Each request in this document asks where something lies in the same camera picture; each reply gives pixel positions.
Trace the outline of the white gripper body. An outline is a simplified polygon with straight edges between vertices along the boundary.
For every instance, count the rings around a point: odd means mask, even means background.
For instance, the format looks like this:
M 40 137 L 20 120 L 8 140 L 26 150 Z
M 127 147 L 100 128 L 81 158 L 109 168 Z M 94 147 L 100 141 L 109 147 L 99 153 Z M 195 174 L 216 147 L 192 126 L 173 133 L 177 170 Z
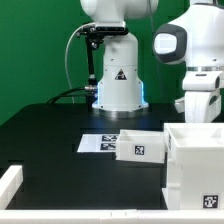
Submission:
M 219 90 L 185 93 L 185 122 L 210 123 L 221 113 Z

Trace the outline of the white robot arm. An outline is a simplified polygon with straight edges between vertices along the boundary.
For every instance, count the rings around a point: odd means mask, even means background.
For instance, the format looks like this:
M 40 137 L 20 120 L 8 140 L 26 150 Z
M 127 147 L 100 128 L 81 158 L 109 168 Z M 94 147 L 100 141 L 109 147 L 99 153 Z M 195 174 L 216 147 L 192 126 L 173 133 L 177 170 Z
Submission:
M 126 21 L 152 15 L 159 0 L 80 2 L 93 20 L 90 32 L 105 45 L 94 109 L 109 116 L 146 109 L 138 77 L 138 41 L 128 32 Z M 187 123 L 207 123 L 219 116 L 224 88 L 224 6 L 217 0 L 190 0 L 183 15 L 157 29 L 153 52 L 164 64 L 186 64 L 185 95 L 175 101 L 175 107 Z

